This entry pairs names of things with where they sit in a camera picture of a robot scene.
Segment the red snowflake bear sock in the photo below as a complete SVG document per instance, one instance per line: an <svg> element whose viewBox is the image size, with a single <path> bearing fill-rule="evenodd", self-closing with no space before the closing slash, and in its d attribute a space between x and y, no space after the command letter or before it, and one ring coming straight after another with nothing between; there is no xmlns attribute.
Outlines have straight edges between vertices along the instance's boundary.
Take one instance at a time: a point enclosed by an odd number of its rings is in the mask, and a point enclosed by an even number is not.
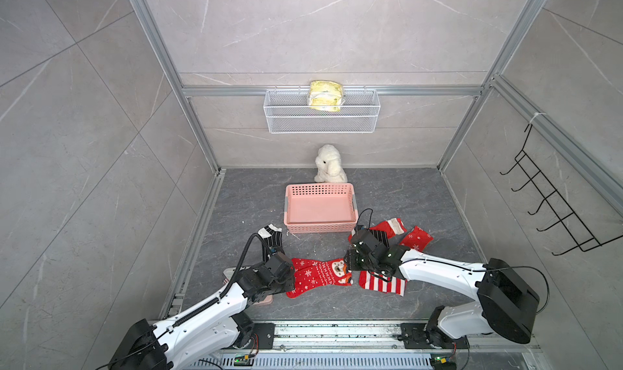
<svg viewBox="0 0 623 370"><path fill-rule="evenodd" d="M295 288L287 292L288 298L296 298L318 287L352 285L352 272L343 258L317 261L303 258L292 259L295 268Z"/></svg>

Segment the red white striped sock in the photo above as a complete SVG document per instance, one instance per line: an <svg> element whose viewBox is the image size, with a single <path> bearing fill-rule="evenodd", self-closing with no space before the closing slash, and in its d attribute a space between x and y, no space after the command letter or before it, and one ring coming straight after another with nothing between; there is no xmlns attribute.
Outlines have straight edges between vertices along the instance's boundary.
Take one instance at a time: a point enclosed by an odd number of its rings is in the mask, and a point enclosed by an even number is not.
<svg viewBox="0 0 623 370"><path fill-rule="evenodd" d="M396 277L389 278L384 275L361 271L359 285L363 289L373 292L404 296L407 288L407 281L404 279L397 279Z"/></svg>

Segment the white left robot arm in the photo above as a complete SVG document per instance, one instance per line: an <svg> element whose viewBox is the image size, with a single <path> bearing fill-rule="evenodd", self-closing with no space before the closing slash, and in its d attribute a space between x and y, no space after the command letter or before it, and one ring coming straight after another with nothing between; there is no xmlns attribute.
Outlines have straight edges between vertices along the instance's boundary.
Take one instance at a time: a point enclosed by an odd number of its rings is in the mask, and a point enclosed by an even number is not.
<svg viewBox="0 0 623 370"><path fill-rule="evenodd" d="M102 369L183 369L227 347L245 347L254 322L244 313L270 295L295 288L293 262L272 224L251 234L224 287L186 311L154 323L131 326Z"/></svg>

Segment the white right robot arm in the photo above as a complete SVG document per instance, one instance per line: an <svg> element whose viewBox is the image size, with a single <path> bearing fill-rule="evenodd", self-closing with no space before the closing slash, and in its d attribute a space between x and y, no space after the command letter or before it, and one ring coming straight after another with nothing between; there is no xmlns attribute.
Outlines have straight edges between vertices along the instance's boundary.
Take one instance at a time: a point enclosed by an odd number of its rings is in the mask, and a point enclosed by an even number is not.
<svg viewBox="0 0 623 370"><path fill-rule="evenodd" d="M405 342L451 348L476 334L497 334L518 344L531 341L540 297L517 267L496 258L479 264L425 254L423 249L433 238L418 227L396 245L389 244L389 237L388 232L366 228L350 234L347 265L359 271L368 286L427 282L470 300L459 306L436 307L422 329L402 331Z"/></svg>

